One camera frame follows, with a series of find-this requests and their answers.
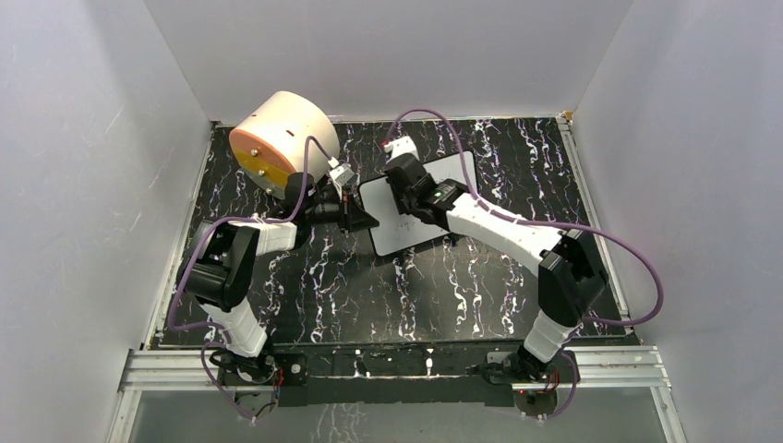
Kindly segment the small white whiteboard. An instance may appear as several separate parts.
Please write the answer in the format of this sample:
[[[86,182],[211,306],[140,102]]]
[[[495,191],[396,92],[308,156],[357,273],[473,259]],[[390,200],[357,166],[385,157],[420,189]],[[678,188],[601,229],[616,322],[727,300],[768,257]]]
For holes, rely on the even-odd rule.
[[[365,211],[379,225],[369,229],[374,253],[386,257],[451,231],[446,212],[476,181],[475,155],[453,153],[427,162],[404,153],[387,162],[383,175],[359,186]]]

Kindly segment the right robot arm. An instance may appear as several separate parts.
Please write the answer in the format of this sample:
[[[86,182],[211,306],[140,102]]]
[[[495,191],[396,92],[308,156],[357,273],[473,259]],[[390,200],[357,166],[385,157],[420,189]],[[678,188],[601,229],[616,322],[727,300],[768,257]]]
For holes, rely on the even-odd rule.
[[[557,368],[556,354],[608,285],[594,237],[579,228],[533,226],[483,204],[465,184],[437,182],[411,153],[390,159],[384,173],[402,214],[489,245],[534,274],[538,313],[518,359],[527,379],[545,381]]]

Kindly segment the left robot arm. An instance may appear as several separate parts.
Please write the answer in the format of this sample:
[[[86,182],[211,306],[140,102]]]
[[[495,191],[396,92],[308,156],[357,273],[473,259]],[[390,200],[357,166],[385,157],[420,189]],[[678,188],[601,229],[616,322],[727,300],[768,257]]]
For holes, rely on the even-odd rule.
[[[228,353],[241,359],[240,372],[254,384],[271,380],[276,369],[274,357],[263,351],[268,334],[247,299],[256,260],[299,248],[318,224],[334,224],[343,233],[379,226],[362,207],[352,172],[321,179],[295,173],[266,217],[202,223],[179,270],[175,298],[197,301],[208,316],[203,326],[223,334]]]

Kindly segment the cream round drawer box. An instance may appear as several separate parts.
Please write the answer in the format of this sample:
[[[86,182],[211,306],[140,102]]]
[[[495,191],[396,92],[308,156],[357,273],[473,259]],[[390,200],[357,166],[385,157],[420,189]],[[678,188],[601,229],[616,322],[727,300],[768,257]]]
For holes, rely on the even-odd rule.
[[[306,98],[277,91],[229,133],[239,166],[262,191],[284,197],[289,175],[320,179],[341,145],[330,118]]]

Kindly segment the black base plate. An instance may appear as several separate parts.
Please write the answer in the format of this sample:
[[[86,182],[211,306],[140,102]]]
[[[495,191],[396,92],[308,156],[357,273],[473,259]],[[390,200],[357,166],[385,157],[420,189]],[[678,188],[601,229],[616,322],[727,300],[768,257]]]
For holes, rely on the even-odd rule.
[[[385,341],[277,343],[255,360],[226,350],[208,353],[221,386],[256,413],[272,405],[329,403],[478,402],[552,413],[559,389],[581,379],[572,351],[559,351],[545,365],[520,363],[522,342]]]

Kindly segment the aluminium frame rail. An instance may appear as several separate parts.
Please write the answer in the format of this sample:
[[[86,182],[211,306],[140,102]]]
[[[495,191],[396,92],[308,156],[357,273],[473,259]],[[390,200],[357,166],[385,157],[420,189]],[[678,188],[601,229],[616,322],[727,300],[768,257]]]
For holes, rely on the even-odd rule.
[[[232,374],[224,358],[197,349],[131,351],[108,438],[131,439],[147,392],[225,390],[250,414],[268,408],[281,394],[286,407],[483,402],[544,419],[563,413],[582,389],[645,389],[664,439],[685,440],[657,347],[577,346],[538,378],[502,374],[502,361],[511,353],[507,341],[284,345],[268,359],[266,376],[253,383]]]

